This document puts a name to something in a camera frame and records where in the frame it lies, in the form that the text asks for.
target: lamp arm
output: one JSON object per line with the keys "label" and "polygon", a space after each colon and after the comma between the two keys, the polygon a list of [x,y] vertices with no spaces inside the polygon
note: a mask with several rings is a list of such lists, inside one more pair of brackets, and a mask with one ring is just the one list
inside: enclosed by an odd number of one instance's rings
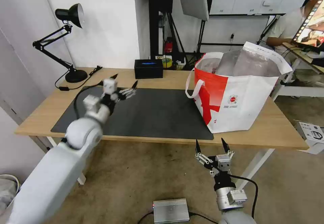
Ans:
{"label": "lamp arm", "polygon": [[[64,34],[62,34],[62,35],[60,35],[60,36],[58,36],[58,37],[56,37],[56,38],[54,38],[54,39],[46,40],[47,38],[53,36],[54,34],[60,32],[60,31],[62,31],[62,30],[65,30],[66,33],[64,33]],[[51,44],[51,43],[53,43],[53,42],[59,40],[60,38],[66,36],[66,35],[68,35],[68,34],[70,34],[70,33],[71,33],[71,30],[72,30],[72,26],[71,26],[71,25],[65,25],[65,26],[61,27],[60,29],[56,30],[55,32],[53,32],[53,33],[47,35],[46,37],[43,37],[42,39],[33,42],[33,47],[34,47],[35,49],[39,50],[40,52],[42,52],[43,54],[46,54],[48,57],[52,58],[52,59],[55,60],[56,62],[60,63],[61,65],[63,65],[63,66],[66,67],[67,69],[69,69],[69,70],[71,70],[71,71],[75,71],[76,69],[73,67],[72,64],[69,64],[69,63],[67,63],[66,61],[64,61],[64,60],[62,60],[62,59],[56,57],[55,55],[53,55],[52,53],[50,53],[49,51],[47,51],[47,50],[45,49],[45,46],[47,46],[47,45],[49,45],[49,44]]]}

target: logo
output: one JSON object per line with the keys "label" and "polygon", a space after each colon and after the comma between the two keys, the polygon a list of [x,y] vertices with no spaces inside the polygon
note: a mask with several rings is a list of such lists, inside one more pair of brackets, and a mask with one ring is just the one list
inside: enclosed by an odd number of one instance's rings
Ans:
{"label": "logo", "polygon": [[231,95],[227,102],[229,104],[236,104],[237,103],[237,95]]}

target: black desk mat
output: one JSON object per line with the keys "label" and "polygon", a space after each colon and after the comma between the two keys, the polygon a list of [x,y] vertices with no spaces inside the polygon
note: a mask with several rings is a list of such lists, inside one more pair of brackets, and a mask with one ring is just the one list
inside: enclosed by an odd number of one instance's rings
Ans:
{"label": "black desk mat", "polygon": [[[101,96],[102,87],[82,92],[77,100],[80,116],[85,114],[83,100],[89,94]],[[73,102],[52,128],[65,133],[76,119]],[[103,127],[104,135],[212,140],[194,101],[184,90],[138,88],[131,98],[120,101]]]}

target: white shirt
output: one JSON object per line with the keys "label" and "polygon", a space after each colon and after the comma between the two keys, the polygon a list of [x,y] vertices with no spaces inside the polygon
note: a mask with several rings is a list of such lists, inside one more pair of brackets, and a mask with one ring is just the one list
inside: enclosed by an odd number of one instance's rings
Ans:
{"label": "white shirt", "polygon": [[[263,41],[267,41],[268,37],[293,38],[305,20],[304,8],[298,8],[280,17],[263,38]],[[282,45],[275,47],[275,49],[278,54],[282,54],[286,50]]]}

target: black box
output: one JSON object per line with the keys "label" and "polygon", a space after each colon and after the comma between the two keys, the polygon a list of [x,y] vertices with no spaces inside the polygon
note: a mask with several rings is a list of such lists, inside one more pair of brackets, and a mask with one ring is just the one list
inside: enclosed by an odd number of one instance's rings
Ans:
{"label": "black box", "polygon": [[163,78],[163,64],[161,59],[135,60],[135,78]]}

